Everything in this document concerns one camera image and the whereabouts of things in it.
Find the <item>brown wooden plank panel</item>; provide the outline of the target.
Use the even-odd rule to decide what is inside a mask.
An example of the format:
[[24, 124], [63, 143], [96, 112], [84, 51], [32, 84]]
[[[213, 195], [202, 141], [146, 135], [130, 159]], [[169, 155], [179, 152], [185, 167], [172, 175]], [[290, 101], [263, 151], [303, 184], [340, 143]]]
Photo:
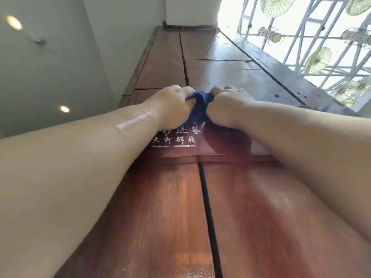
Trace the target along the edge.
[[[119, 107], [176, 79], [205, 91], [234, 84], [258, 100], [302, 105], [221, 32], [156, 27]], [[136, 160], [55, 275], [216, 277], [371, 278], [371, 244], [279, 162]]]

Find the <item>red sign with white lettering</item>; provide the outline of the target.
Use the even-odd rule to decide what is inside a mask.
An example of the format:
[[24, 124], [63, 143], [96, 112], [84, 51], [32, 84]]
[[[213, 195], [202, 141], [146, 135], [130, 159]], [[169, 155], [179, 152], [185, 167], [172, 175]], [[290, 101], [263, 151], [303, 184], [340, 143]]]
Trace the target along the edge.
[[197, 121], [178, 129], [158, 132], [137, 162], [153, 165], [261, 163], [277, 162], [277, 159], [243, 131]]

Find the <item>person's left forearm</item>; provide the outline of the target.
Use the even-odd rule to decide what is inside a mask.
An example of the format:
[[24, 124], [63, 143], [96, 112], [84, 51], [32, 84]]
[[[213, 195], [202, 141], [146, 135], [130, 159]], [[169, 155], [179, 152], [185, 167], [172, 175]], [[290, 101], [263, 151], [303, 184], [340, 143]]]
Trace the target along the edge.
[[160, 118], [140, 104], [0, 140], [0, 278], [52, 278]]

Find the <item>person's right hand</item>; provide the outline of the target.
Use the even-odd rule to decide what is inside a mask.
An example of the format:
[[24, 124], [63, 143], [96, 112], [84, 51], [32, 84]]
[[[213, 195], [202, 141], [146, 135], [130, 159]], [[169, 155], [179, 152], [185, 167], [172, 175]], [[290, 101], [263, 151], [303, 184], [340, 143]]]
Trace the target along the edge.
[[212, 121], [212, 123], [232, 129], [238, 129], [239, 118], [243, 116], [243, 108], [246, 103], [256, 100], [245, 89], [230, 85], [214, 86], [210, 93], [214, 95], [213, 101], [222, 103], [222, 121]]

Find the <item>person's left hand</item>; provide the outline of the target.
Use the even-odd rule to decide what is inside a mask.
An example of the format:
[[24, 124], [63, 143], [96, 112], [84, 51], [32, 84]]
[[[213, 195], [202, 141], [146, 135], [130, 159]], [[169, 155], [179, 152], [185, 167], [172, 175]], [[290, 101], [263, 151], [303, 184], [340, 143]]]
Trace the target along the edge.
[[183, 125], [186, 120], [182, 120], [181, 107], [194, 92], [195, 90], [188, 86], [172, 85], [161, 89], [148, 99], [147, 103], [159, 131], [172, 130]]

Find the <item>weathered grey wooden beam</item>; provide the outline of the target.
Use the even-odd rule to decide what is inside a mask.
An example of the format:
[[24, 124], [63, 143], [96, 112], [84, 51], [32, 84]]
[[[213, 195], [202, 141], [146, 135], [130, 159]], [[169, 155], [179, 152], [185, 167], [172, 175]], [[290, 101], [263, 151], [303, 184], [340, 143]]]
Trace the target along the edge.
[[360, 117], [355, 111], [343, 106], [238, 33], [221, 28], [220, 32], [301, 104], [319, 108], [328, 107], [328, 110], [335, 113]]

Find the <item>person's right forearm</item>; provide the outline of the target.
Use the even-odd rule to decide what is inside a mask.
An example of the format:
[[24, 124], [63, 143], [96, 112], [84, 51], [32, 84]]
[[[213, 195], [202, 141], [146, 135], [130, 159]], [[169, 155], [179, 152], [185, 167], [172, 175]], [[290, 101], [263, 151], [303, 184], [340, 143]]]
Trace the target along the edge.
[[371, 119], [237, 100], [226, 127], [242, 130], [293, 170], [371, 243]]

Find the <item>blue cloth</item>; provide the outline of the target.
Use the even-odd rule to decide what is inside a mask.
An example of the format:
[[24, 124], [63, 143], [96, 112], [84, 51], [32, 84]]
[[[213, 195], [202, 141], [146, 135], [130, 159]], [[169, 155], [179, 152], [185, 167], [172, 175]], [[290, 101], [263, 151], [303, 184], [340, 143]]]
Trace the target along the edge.
[[207, 120], [206, 110], [208, 105], [213, 102], [214, 95], [212, 93], [196, 91], [186, 99], [186, 101], [188, 100], [195, 100], [196, 103], [193, 106], [188, 119], [183, 123], [183, 126]]

